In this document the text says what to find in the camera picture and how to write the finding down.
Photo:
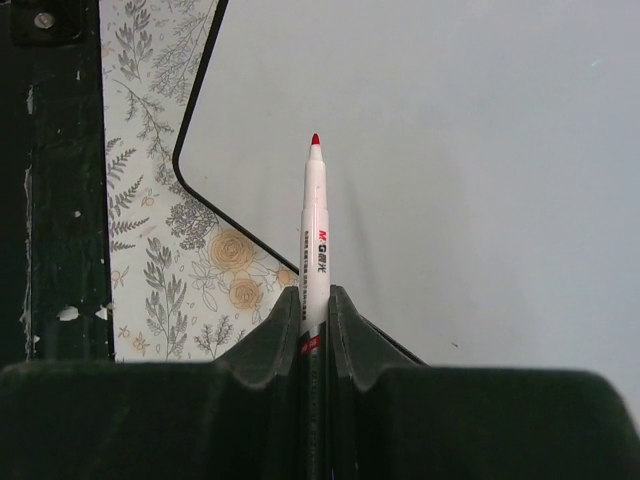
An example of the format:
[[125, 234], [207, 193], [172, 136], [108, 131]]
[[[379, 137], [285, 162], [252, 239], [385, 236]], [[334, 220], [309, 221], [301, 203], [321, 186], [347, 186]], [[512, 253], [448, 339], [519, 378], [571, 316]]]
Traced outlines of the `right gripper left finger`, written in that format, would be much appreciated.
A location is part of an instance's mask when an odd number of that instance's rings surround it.
[[1, 373], [5, 479], [294, 479], [300, 302], [209, 363], [40, 361]]

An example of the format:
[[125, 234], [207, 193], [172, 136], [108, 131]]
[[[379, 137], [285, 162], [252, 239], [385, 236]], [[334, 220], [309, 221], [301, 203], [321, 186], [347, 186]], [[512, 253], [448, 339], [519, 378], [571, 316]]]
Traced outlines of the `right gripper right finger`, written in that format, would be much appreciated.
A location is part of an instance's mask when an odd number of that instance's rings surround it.
[[329, 301], [331, 456], [339, 479], [635, 479], [639, 437], [603, 377], [434, 367]]

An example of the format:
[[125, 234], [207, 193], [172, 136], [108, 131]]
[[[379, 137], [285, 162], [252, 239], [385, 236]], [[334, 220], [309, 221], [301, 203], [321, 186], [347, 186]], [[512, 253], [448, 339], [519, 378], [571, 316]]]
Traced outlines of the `white marker pen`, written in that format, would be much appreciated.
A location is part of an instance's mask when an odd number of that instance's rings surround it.
[[300, 228], [300, 354], [305, 366], [319, 373], [329, 318], [330, 254], [326, 165], [318, 134], [311, 139], [305, 163]]

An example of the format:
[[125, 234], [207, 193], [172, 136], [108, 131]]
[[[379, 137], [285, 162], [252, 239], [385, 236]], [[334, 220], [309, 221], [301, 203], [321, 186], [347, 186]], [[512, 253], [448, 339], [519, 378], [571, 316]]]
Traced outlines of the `white board with black frame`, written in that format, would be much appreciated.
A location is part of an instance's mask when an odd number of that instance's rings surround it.
[[299, 261], [327, 166], [331, 279], [434, 365], [596, 372], [639, 408], [635, 1], [226, 1], [184, 184]]

